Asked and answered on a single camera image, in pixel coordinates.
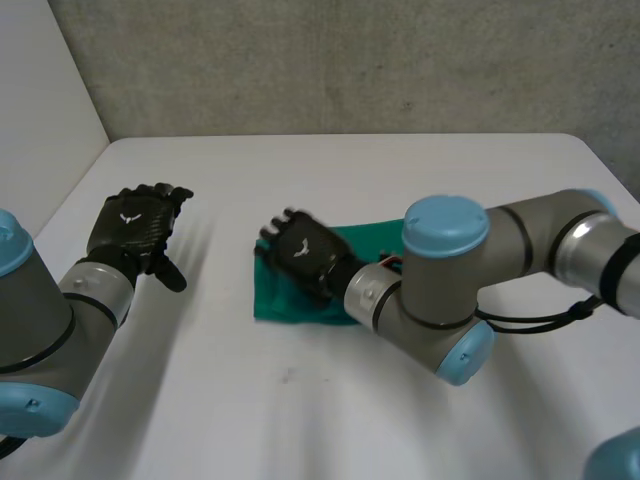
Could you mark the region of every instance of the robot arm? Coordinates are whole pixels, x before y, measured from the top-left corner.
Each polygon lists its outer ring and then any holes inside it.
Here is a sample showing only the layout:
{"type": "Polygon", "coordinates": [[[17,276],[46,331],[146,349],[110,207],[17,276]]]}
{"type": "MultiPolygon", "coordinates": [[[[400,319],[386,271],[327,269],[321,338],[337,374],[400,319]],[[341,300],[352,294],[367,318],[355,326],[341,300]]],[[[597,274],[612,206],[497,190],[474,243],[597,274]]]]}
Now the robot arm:
{"type": "MultiPolygon", "coordinates": [[[[350,316],[452,385],[480,369],[494,329],[503,330],[479,318],[496,318],[477,309],[483,287],[547,272],[593,294],[569,318],[585,318],[602,302],[640,318],[640,234],[592,191],[489,210],[463,197],[422,199],[404,219],[401,274],[358,260],[306,213],[285,210],[274,229],[260,231],[255,250],[267,265],[319,300],[342,300],[350,316]]],[[[639,445],[638,428],[603,443],[583,478],[640,479],[639,445]]]]}
{"type": "Polygon", "coordinates": [[[158,184],[109,197],[87,256],[59,285],[28,233],[0,211],[0,435],[46,437],[66,426],[126,319],[138,275],[186,287],[164,251],[191,196],[158,184]]]}

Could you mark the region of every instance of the white table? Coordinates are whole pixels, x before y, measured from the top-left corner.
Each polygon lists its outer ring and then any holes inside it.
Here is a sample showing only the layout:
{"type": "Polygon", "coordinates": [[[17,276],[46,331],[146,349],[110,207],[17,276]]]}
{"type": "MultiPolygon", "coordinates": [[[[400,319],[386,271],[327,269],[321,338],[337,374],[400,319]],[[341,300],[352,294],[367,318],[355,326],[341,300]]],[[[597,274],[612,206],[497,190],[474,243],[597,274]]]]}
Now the white table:
{"type": "MultiPolygon", "coordinates": [[[[576,138],[121,140],[37,238],[54,277],[83,255],[106,196],[157,181],[196,192],[170,243],[189,289],[141,281],[71,424],[0,462],[0,478],[578,479],[597,444],[640,425],[640,323],[608,307],[553,334],[499,338],[459,388],[362,327],[252,315],[254,240],[290,205],[340,225],[401,217],[435,193],[490,207],[595,187],[640,226],[638,204],[576,138]]],[[[585,297],[541,274],[486,289],[480,302],[527,315],[585,297]]]]}

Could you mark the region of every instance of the light blue joint cap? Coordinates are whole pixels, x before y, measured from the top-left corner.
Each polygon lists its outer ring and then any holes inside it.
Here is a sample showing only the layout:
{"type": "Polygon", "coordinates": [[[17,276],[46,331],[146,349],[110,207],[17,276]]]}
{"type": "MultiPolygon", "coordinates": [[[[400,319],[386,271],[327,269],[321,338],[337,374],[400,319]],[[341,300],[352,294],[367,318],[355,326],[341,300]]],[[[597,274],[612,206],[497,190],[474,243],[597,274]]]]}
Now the light blue joint cap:
{"type": "Polygon", "coordinates": [[[464,385],[487,361],[495,333],[484,320],[475,324],[449,351],[436,375],[456,387],[464,385]]]}
{"type": "Polygon", "coordinates": [[[640,480],[640,428],[607,440],[591,454],[584,480],[640,480]]]}
{"type": "Polygon", "coordinates": [[[33,252],[33,239],[16,217],[0,209],[0,277],[13,272],[33,252]]]}
{"type": "Polygon", "coordinates": [[[599,201],[607,210],[609,210],[609,213],[611,215],[613,215],[614,217],[618,216],[618,211],[616,210],[616,207],[613,205],[613,203],[611,203],[611,200],[609,200],[604,193],[599,192],[598,190],[595,190],[593,188],[578,188],[577,189],[578,192],[581,193],[586,193],[587,195],[589,195],[590,197],[595,198],[597,201],[599,201]]]}
{"type": "Polygon", "coordinates": [[[446,258],[472,250],[488,234],[489,217],[482,205],[465,197],[434,195],[409,207],[402,241],[420,257],[446,258]]]}
{"type": "Polygon", "coordinates": [[[67,426],[79,405],[77,398],[55,388],[0,382],[0,435],[55,435],[67,426]]]}

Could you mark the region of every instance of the green towel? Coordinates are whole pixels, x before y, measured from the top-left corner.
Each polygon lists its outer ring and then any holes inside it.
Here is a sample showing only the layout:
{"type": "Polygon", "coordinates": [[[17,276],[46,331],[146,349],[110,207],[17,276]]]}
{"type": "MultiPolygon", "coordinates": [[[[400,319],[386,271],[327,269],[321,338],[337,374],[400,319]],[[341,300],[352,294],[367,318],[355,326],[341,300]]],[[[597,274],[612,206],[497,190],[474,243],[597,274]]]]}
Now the green towel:
{"type": "MultiPolygon", "coordinates": [[[[402,254],[402,220],[336,227],[334,231],[366,262],[377,262],[383,250],[402,254]]],[[[257,320],[327,325],[357,323],[344,311],[342,302],[333,301],[324,308],[318,307],[288,278],[267,268],[258,257],[253,265],[253,286],[253,315],[257,320]]]]}

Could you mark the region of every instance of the white logo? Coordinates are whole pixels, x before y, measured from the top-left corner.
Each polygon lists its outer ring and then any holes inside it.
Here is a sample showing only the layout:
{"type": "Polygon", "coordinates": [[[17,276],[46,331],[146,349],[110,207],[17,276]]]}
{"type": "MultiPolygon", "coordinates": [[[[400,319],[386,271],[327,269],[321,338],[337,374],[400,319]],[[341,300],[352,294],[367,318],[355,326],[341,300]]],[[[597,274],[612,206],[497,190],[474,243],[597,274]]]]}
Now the white logo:
{"type": "Polygon", "coordinates": [[[134,220],[139,219],[142,216],[141,213],[139,213],[138,215],[136,215],[135,217],[125,217],[123,214],[120,214],[120,218],[122,219],[122,221],[124,223],[126,223],[127,225],[131,222],[133,222],[134,220]]]}
{"type": "Polygon", "coordinates": [[[302,250],[293,254],[294,257],[301,257],[309,253],[309,240],[306,238],[302,241],[302,250]]]}

